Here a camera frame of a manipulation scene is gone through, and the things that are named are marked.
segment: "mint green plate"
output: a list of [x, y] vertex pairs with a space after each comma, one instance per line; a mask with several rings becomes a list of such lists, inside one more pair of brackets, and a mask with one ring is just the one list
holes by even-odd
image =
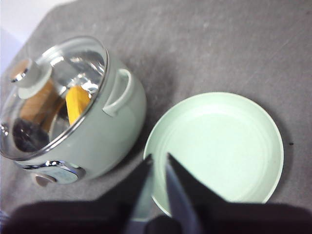
[[153, 128], [144, 157], [153, 154], [153, 198], [170, 214], [167, 152], [230, 202], [266, 202], [283, 167], [283, 143], [272, 118], [255, 102], [231, 93], [190, 97], [171, 108]]

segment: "gray tablecloth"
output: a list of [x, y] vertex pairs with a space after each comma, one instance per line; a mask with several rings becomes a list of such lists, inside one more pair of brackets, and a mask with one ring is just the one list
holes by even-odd
[[1, 157], [2, 210], [97, 198], [139, 164], [152, 127], [170, 107], [192, 95], [229, 91], [259, 103], [280, 129], [284, 168], [269, 202], [312, 211], [312, 1], [80, 0], [47, 14], [13, 62], [77, 35], [98, 38], [142, 81], [144, 129], [111, 172], [70, 185], [38, 187]]

